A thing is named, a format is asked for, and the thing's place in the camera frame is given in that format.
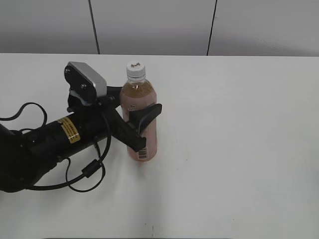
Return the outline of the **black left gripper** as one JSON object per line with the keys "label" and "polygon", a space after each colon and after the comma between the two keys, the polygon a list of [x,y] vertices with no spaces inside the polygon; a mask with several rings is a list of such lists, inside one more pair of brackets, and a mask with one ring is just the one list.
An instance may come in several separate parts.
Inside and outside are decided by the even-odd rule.
{"label": "black left gripper", "polygon": [[146,138],[140,136],[143,131],[162,112],[162,104],[154,104],[145,109],[130,111],[129,126],[116,108],[120,105],[122,87],[107,86],[107,96],[98,98],[93,104],[85,106],[79,96],[70,93],[68,111],[76,129],[89,142],[114,137],[120,142],[139,151],[146,146]]}

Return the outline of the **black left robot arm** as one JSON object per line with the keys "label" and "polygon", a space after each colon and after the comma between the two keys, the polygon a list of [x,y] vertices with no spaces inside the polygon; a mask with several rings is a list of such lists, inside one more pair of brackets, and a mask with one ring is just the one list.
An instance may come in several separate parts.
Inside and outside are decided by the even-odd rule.
{"label": "black left robot arm", "polygon": [[[162,105],[153,104],[130,113],[125,121],[117,112],[120,105],[120,87],[108,87],[106,96],[96,97],[85,103],[70,92],[68,115],[51,123],[44,121],[39,128],[10,130],[0,128],[0,189],[14,193],[24,189],[50,191],[72,187],[95,172],[105,172],[104,159],[110,149],[111,139],[116,138],[134,151],[146,146],[142,132],[161,114]],[[37,182],[63,160],[98,142],[107,141],[97,158],[85,166],[81,174],[64,183],[38,186]]]}

